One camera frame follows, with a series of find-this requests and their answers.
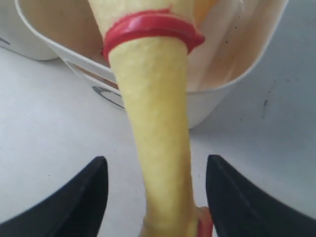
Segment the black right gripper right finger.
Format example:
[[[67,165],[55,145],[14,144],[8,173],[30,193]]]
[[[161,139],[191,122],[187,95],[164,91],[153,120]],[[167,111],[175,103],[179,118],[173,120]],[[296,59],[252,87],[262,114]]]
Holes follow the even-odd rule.
[[[273,198],[219,155],[209,155],[206,195],[219,237],[314,237],[316,221]]]

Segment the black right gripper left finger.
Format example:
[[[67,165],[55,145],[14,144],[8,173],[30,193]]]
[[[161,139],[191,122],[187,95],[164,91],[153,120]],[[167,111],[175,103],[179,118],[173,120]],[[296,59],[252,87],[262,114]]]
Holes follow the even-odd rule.
[[[2,237],[96,237],[108,200],[108,164],[94,158],[54,194],[0,225]]]

